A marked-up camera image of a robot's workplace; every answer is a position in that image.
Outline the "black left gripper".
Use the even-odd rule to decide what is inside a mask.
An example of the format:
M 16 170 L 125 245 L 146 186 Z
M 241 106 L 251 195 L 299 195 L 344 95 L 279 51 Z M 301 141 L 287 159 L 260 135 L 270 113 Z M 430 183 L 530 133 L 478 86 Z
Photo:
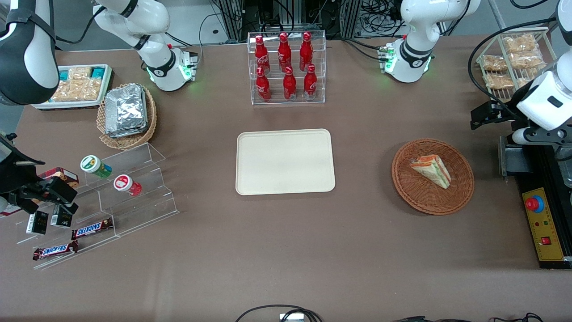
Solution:
M 472 110 L 470 127 L 476 130 L 486 124 L 513 122 L 519 119 L 521 119 L 521 112 L 515 105 L 484 102 Z

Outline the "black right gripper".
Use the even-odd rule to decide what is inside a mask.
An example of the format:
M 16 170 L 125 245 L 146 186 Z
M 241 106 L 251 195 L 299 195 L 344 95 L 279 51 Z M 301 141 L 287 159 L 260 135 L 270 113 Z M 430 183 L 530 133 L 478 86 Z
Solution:
M 35 160 L 21 153 L 18 149 L 10 152 L 1 161 L 1 210 L 8 206 L 19 207 L 28 214 L 34 214 L 39 206 L 41 192 L 37 183 L 36 166 L 44 165 L 44 161 Z M 59 205 L 63 210 L 74 215 L 79 206 L 74 202 L 78 192 L 60 177 L 49 177 L 41 181 L 42 199 Z

